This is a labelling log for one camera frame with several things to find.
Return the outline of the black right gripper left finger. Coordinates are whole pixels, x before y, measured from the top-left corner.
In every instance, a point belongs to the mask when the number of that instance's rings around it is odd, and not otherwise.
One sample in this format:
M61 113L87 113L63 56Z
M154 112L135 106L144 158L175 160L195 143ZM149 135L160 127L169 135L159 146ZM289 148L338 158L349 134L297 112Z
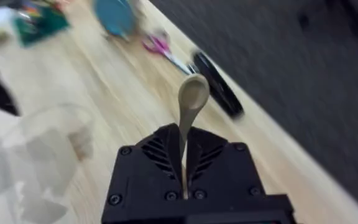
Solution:
M104 206L103 220L182 220L183 205L175 123L158 128L135 145L122 146Z

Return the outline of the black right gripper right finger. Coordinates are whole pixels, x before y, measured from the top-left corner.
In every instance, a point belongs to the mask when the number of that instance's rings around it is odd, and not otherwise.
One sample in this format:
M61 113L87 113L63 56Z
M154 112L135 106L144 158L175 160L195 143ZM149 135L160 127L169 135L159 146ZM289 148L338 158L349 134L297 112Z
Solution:
M212 132L192 127L188 133L187 172L189 197L263 197L265 189L249 147Z

